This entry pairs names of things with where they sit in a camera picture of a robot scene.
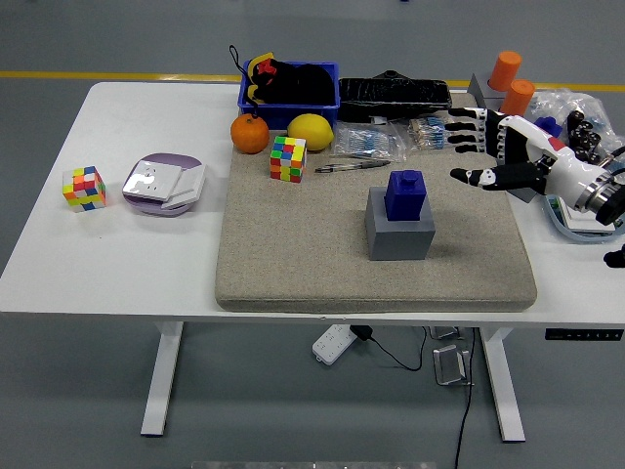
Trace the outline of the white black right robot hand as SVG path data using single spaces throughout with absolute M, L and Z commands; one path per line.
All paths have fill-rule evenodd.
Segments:
M 607 173 L 579 160 L 558 138 L 518 115 L 487 108 L 457 107 L 448 114 L 455 120 L 445 125 L 447 141 L 457 152 L 483 151 L 496 160 L 487 169 L 455 168 L 452 178 L 485 191 L 554 194 L 577 211 L 599 210 L 594 203 Z

